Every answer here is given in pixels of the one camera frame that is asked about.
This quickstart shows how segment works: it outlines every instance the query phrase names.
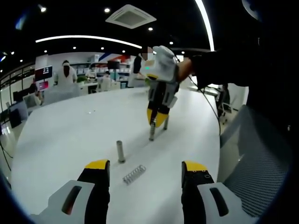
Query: human hand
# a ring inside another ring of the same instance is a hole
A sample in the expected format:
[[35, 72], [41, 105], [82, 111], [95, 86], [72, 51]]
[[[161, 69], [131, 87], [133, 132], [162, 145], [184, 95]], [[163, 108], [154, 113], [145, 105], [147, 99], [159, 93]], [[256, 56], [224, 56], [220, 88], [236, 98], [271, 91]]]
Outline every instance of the human hand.
[[178, 63], [178, 81], [184, 81], [190, 74], [193, 73], [192, 61], [187, 58]]

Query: wall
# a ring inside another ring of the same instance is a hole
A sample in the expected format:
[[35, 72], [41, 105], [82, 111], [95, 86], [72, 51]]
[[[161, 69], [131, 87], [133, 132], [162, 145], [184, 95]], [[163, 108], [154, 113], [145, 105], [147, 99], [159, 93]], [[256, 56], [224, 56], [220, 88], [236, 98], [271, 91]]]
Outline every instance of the wall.
[[228, 84], [230, 103], [234, 109], [239, 110], [243, 105], [246, 87], [237, 86], [233, 83]]
[[245, 93], [244, 93], [244, 99], [243, 99], [243, 104], [247, 103], [247, 98], [248, 98], [248, 94], [249, 94], [249, 87], [245, 87]]
[[[52, 65], [53, 72], [57, 72], [62, 67], [62, 62], [64, 60], [68, 60], [70, 64], [73, 63], [86, 63], [88, 59], [94, 55], [99, 55], [99, 62], [107, 63], [109, 60], [121, 59], [122, 62], [125, 60], [129, 60], [129, 63], [133, 63], [134, 56], [124, 56], [118, 54], [110, 54], [110, 53], [103, 53], [103, 52], [73, 52], [73, 53], [64, 53], [64, 54], [57, 54], [57, 55], [42, 55], [36, 57], [35, 69], [39, 69], [45, 66]], [[32, 84], [34, 75], [23, 79], [23, 89], [29, 88]], [[5, 78], [2, 82], [5, 82], [9, 79], [9, 77]], [[46, 79], [45, 81], [49, 82], [49, 86], [54, 84], [54, 79]], [[22, 90], [21, 80], [11, 84], [10, 91], [11, 91], [11, 98], [13, 102], [13, 92]], [[3, 110], [7, 109], [6, 102], [10, 104], [10, 93], [9, 93], [9, 86], [1, 90], [1, 100], [2, 100], [2, 108]]]
[[88, 58], [99, 55], [100, 60], [99, 62], [107, 63], [109, 60], [114, 59], [125, 59], [125, 56], [118, 55], [118, 54], [110, 54], [110, 53], [103, 53], [103, 52], [74, 52], [74, 53], [64, 53], [64, 54], [57, 54], [57, 55], [49, 55], [48, 56], [48, 65], [53, 66], [53, 72], [57, 72], [61, 67], [64, 60], [68, 60], [70, 64], [75, 63], [86, 63]]

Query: metal cylinder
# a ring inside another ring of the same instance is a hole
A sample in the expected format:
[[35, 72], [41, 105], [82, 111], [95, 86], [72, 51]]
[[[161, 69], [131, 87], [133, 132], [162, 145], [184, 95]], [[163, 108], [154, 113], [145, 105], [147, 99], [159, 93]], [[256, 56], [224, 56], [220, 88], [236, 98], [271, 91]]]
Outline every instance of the metal cylinder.
[[153, 121], [150, 125], [150, 131], [149, 131], [149, 140], [153, 141], [155, 137], [155, 128], [156, 128], [156, 123]]
[[166, 118], [166, 120], [164, 121], [164, 127], [163, 129], [164, 130], [167, 130], [167, 127], [168, 127], [168, 119], [169, 119], [169, 116]]
[[117, 146], [117, 154], [118, 154], [118, 162], [119, 163], [124, 163], [126, 161], [125, 156], [123, 154], [123, 148], [122, 148], [122, 141], [117, 141], [116, 142]]

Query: black ceiling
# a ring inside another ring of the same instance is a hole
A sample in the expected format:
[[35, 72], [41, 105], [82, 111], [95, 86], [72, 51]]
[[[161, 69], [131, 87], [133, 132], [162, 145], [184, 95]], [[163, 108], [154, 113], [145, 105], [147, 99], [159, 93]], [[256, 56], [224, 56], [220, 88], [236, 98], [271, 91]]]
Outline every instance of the black ceiling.
[[[233, 43], [237, 39], [256, 34], [256, 22], [246, 14], [241, 0], [203, 0], [209, 16], [215, 49]], [[1, 5], [0, 51], [7, 52], [7, 58], [0, 63], [0, 69], [8, 72], [24, 63], [34, 61], [38, 55], [57, 54], [72, 51], [99, 51], [137, 54], [139, 49], [127, 45], [91, 40], [61, 39], [41, 43], [35, 40], [57, 35], [93, 35], [114, 38], [142, 46], [165, 45], [174, 48], [209, 49], [208, 37], [201, 14], [195, 0], [110, 0], [110, 1], [41, 1], [47, 7], [41, 13], [37, 4], [6, 2]], [[150, 24], [128, 29], [105, 22], [111, 13], [126, 4], [138, 7], [157, 20]], [[104, 8], [110, 8], [106, 14]], [[21, 30], [15, 25], [21, 17], [26, 17]]]

